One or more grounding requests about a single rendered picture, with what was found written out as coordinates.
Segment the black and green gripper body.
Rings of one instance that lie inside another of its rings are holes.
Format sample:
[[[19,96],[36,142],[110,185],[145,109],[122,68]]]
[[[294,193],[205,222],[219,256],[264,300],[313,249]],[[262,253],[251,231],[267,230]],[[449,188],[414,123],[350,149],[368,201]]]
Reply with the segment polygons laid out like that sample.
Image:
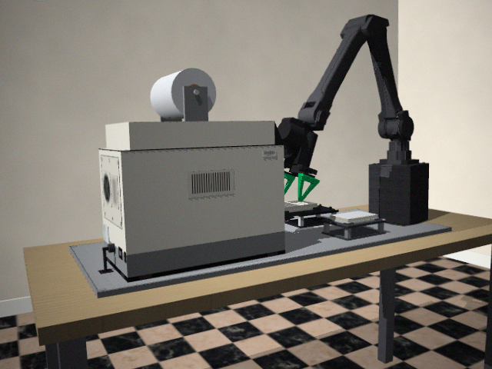
[[[286,171],[284,171],[284,173],[286,173],[288,175],[295,176],[295,177],[298,177],[298,173],[299,173],[299,174],[304,174],[304,175],[308,175],[312,178],[315,178],[315,176],[313,176],[313,175],[317,175],[317,170],[314,170],[313,168],[309,168],[310,163],[311,163],[311,159],[312,159],[312,155],[314,152],[310,149],[308,149],[308,150],[310,151],[310,154],[309,154],[306,166],[284,163],[284,168],[290,168],[289,169],[290,173],[286,172]],[[313,174],[313,175],[310,175],[310,174]]]

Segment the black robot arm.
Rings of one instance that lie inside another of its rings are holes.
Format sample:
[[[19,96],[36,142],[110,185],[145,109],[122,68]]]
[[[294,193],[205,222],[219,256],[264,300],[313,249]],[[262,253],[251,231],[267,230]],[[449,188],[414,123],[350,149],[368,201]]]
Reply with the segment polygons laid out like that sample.
[[[308,149],[314,151],[318,137],[313,131],[324,130],[334,97],[357,53],[367,41],[381,100],[377,129],[382,138],[391,140],[387,160],[380,159],[380,164],[419,164],[419,159],[410,160],[411,151],[408,150],[414,122],[408,110],[403,111],[398,98],[387,45],[387,26],[388,19],[373,14],[352,18],[346,23],[340,33],[342,42],[317,87],[302,105],[298,119],[282,118],[278,126],[284,143],[284,163],[307,165]]]

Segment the grey cylinder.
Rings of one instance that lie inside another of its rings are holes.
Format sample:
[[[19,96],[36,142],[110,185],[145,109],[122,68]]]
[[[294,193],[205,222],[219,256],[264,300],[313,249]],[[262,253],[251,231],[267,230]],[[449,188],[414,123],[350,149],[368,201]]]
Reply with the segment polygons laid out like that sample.
[[[168,120],[184,119],[183,86],[208,87],[208,112],[216,100],[216,87],[211,77],[199,68],[186,68],[158,79],[151,89],[151,105],[158,115]]]

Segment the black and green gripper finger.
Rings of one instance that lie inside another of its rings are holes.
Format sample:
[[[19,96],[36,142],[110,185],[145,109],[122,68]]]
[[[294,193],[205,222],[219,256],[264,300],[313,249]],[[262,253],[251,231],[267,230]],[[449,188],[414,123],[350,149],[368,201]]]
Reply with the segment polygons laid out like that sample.
[[[293,183],[294,179],[295,179],[295,176],[292,176],[292,175],[288,175],[286,173],[284,173],[284,178],[286,178],[288,181],[284,187],[284,195],[286,194],[286,192],[288,191],[289,187],[291,186],[291,184]]]
[[[302,195],[304,181],[310,182],[311,184],[307,188],[306,192]],[[308,175],[298,173],[298,200],[303,201],[307,197],[307,195],[317,186],[319,182],[320,180],[317,180],[316,178],[312,178]]]

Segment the white flat plate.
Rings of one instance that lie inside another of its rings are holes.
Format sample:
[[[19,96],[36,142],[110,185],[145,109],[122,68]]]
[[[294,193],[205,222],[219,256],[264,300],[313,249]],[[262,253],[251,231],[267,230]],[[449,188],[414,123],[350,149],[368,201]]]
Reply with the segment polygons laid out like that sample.
[[[363,211],[353,211],[342,214],[332,214],[330,215],[329,219],[340,223],[360,223],[365,221],[373,221],[377,218],[377,214],[367,213]]]

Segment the white well plate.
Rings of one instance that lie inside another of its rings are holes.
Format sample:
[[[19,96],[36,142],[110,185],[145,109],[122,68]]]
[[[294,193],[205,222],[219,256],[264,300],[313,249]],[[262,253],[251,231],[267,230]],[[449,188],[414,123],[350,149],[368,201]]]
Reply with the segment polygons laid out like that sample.
[[[284,211],[289,211],[289,212],[312,210],[315,207],[317,207],[317,203],[309,202],[309,201],[284,202]]]

